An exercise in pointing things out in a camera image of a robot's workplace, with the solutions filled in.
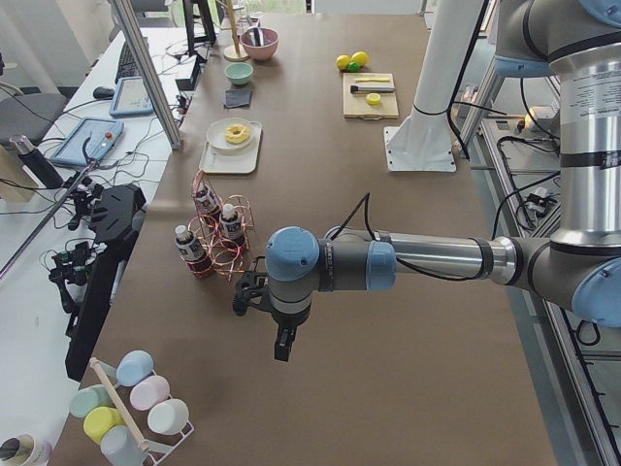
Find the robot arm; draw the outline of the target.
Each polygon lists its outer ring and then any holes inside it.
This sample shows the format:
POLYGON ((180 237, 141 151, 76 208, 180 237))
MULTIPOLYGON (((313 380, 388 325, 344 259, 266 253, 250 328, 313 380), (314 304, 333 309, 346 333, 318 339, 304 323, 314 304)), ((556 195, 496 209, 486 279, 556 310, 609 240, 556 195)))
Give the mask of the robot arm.
POLYGON ((287 360, 314 291, 384 290, 404 266, 452 281, 534 292, 582 319, 620 323, 620 5, 505 1, 497 61, 561 82, 559 228, 549 238, 454 239, 367 231, 318 239, 285 227, 269 239, 264 304, 287 360))

